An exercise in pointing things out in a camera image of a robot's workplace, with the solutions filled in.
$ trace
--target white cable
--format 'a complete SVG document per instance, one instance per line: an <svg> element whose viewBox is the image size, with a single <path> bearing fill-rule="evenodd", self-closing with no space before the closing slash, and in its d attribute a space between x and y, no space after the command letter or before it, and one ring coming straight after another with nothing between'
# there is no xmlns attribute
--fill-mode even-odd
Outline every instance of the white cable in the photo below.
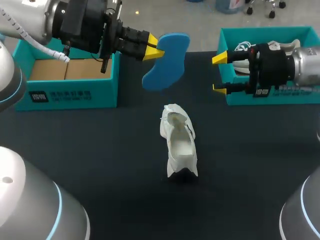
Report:
<svg viewBox="0 0 320 240"><path fill-rule="evenodd" d="M14 29L20 34L20 36L24 40L26 40L30 45L32 45L36 49L40 50L41 52L43 52L49 56L52 56L55 59L58 59L58 60L63 61L65 63L68 63L70 61L70 58L67 57L64 53L51 50L51 49L41 45L36 40L34 40L13 17L11 17L9 14L7 14L5 12L5 10L1 6L0 6L0 13L14 27Z"/></svg>

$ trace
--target black table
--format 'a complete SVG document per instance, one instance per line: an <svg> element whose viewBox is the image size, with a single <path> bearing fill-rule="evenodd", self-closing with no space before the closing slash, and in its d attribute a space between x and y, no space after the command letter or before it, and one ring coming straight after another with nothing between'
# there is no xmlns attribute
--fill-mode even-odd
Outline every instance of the black table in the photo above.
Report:
<svg viewBox="0 0 320 240"><path fill-rule="evenodd" d="M0 145L74 195L92 240L280 240L287 198L320 163L317 105L227 106L214 52L186 55L184 77L146 92L152 62L121 58L118 108L0 114ZM198 181L168 181L165 104L189 114Z"/></svg>

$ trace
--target robotic arm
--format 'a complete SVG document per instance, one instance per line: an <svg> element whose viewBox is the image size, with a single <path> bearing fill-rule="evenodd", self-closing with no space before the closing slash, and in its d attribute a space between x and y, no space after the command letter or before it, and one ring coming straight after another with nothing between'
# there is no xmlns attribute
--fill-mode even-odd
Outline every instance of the robotic arm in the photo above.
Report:
<svg viewBox="0 0 320 240"><path fill-rule="evenodd" d="M296 48L291 56L284 50L270 50L267 43L257 44L248 51L225 51L212 59L213 64L229 64L233 61L249 60L249 81L246 83L224 83L214 90L224 94L245 92L254 94L257 86L279 89L287 82L297 87L320 85L320 47Z"/></svg>

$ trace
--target blue foam piece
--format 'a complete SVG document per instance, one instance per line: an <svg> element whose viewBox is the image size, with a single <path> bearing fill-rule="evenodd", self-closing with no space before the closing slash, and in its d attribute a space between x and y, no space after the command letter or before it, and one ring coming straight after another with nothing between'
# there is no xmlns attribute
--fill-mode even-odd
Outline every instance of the blue foam piece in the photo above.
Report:
<svg viewBox="0 0 320 240"><path fill-rule="evenodd" d="M157 49L164 56L157 58L153 68L143 76L142 87L148 91L161 91L177 82L185 72L185 56L190 37L185 33L168 33L160 37Z"/></svg>

